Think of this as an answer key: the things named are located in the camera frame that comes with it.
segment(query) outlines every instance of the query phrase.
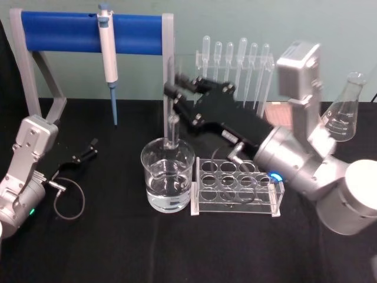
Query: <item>test tube rack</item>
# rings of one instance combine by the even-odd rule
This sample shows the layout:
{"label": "test tube rack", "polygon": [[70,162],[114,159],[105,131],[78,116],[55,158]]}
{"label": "test tube rack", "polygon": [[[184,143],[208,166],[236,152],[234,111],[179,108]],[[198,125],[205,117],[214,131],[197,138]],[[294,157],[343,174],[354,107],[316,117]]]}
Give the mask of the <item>test tube rack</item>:
{"label": "test tube rack", "polygon": [[259,55],[256,43],[250,44],[246,55],[246,38],[240,39],[237,54],[233,54],[232,42],[227,43],[225,52],[222,52],[220,41],[215,43],[212,54],[210,50],[210,37],[206,35],[203,37],[202,51],[197,50],[195,56],[199,75],[213,81],[235,83],[234,98],[243,101],[244,108],[247,101],[253,101],[248,108],[262,118],[275,68],[269,44],[262,46]]}
{"label": "test tube rack", "polygon": [[191,215],[238,212],[278,217],[284,191],[283,182],[261,172],[251,160],[239,166],[227,160],[197,157],[196,183],[191,188]]}

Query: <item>test tube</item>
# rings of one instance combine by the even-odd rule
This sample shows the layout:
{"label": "test tube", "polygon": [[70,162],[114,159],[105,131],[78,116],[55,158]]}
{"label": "test tube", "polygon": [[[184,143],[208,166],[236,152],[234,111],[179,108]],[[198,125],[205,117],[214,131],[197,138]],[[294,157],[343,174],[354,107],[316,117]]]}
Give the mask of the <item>test tube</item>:
{"label": "test tube", "polygon": [[169,149],[175,149],[178,146],[179,139],[179,116],[172,112],[167,119],[168,132],[167,132],[167,147]]}
{"label": "test tube", "polygon": [[260,84],[262,83],[262,76],[263,76],[263,72],[264,72],[264,66],[267,63],[267,56],[269,55],[269,51],[270,51],[270,45],[266,43],[263,46],[262,53],[260,55],[260,68],[259,68],[257,86],[255,88],[255,97],[254,97],[253,109],[255,109],[255,105],[256,105],[257,100],[258,100],[258,96],[259,96],[259,92],[260,92]]}
{"label": "test tube", "polygon": [[229,79],[229,71],[230,71],[230,66],[232,64],[232,59],[233,59],[233,43],[228,42],[226,45],[226,53],[225,53],[225,62],[226,62],[226,67],[225,67],[225,76],[224,76],[224,81],[228,81]]}
{"label": "test tube", "polygon": [[242,64],[243,60],[245,58],[245,53],[246,53],[246,47],[247,47],[247,39],[245,37],[240,39],[240,43],[238,46],[238,52],[237,52],[237,71],[236,71],[236,91],[234,92],[234,99],[237,98],[237,93],[238,93],[238,85],[240,82],[240,76],[241,76],[241,70],[242,70]]}
{"label": "test tube", "polygon": [[213,61],[214,61],[213,80],[214,81],[217,81],[217,75],[219,74],[219,66],[220,66],[222,49],[223,49],[223,44],[220,41],[217,41],[214,45],[214,53],[213,53]]}
{"label": "test tube", "polygon": [[211,38],[206,35],[203,37],[203,46],[201,50],[201,60],[203,61],[203,78],[207,77],[208,61],[210,59]]}
{"label": "test tube", "polygon": [[258,51],[258,45],[256,43],[252,43],[250,46],[250,52],[249,52],[249,69],[246,74],[245,89],[244,89],[244,94],[243,94],[243,107],[245,107],[247,94],[249,93],[250,82],[252,80],[252,74],[254,70],[254,63],[257,57],[257,51]]}

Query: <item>black tabletop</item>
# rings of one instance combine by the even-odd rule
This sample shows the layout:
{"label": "black tabletop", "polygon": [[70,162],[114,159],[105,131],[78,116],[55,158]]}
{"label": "black tabletop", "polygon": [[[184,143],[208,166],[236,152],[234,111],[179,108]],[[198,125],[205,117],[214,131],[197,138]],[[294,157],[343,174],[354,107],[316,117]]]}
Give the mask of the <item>black tabletop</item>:
{"label": "black tabletop", "polygon": [[[162,135],[161,103],[119,101],[119,126],[110,101],[69,100],[54,148],[38,166],[42,173],[80,152],[96,137],[98,157],[77,180],[87,204],[73,222],[52,208],[55,189],[13,237],[2,242],[0,282],[374,282],[377,224],[340,236],[320,224],[313,205],[286,187],[281,217],[155,211],[145,193],[140,152]],[[335,156],[347,162],[377,160],[377,106],[360,103],[356,136]],[[12,157],[21,116],[0,116],[0,172]],[[200,157],[219,140],[191,137]],[[78,196],[60,200],[66,213],[80,209]]]}

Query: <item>green wall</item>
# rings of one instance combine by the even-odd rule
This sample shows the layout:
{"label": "green wall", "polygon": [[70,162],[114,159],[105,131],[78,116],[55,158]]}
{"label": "green wall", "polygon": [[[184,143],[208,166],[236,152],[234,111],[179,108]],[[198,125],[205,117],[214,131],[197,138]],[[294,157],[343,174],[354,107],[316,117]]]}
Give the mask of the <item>green wall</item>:
{"label": "green wall", "polygon": [[[260,46],[267,42],[275,58],[294,40],[322,44],[323,100],[341,92],[351,71],[372,72],[377,63],[377,2],[373,0],[112,0],[118,14],[175,17],[176,53],[191,54],[201,48],[204,35],[215,41],[238,42],[246,37]],[[92,0],[1,0],[0,17],[9,41],[9,9],[34,11],[97,12]],[[49,52],[48,58],[61,87],[70,98],[108,98],[100,54]],[[160,57],[118,55],[118,97],[160,99],[162,97]],[[377,72],[361,95],[368,101],[377,92]],[[49,97],[40,73],[39,95]],[[276,90],[276,74],[269,100],[283,100]]]}

